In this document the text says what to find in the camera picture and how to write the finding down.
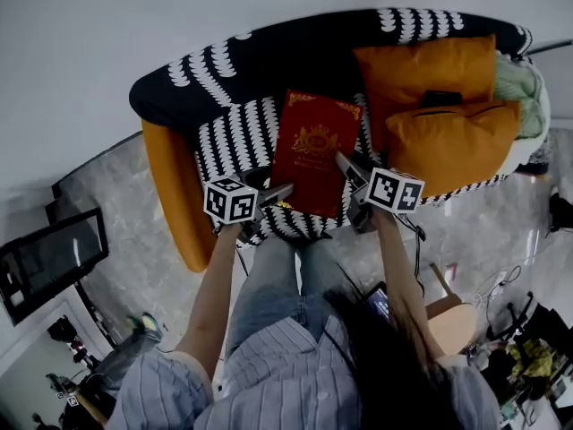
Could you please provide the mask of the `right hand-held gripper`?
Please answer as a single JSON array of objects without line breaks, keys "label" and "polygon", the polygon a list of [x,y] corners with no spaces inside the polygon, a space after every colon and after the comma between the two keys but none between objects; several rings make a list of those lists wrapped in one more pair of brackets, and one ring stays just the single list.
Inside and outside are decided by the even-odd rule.
[{"label": "right hand-held gripper", "polygon": [[424,181],[394,170],[372,169],[372,162],[357,150],[351,156],[338,151],[335,159],[352,186],[346,214],[355,233],[373,231],[374,207],[403,215],[414,212],[419,205]]}]

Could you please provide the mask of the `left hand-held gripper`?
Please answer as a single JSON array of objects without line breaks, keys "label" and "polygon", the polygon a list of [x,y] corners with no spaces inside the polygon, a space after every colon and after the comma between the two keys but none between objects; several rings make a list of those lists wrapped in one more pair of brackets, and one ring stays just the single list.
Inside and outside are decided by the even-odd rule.
[{"label": "left hand-held gripper", "polygon": [[284,201],[294,191],[288,183],[269,188],[272,167],[251,168],[204,185],[203,210],[218,236],[224,226],[239,224],[238,240],[252,243],[261,228],[263,209]]}]

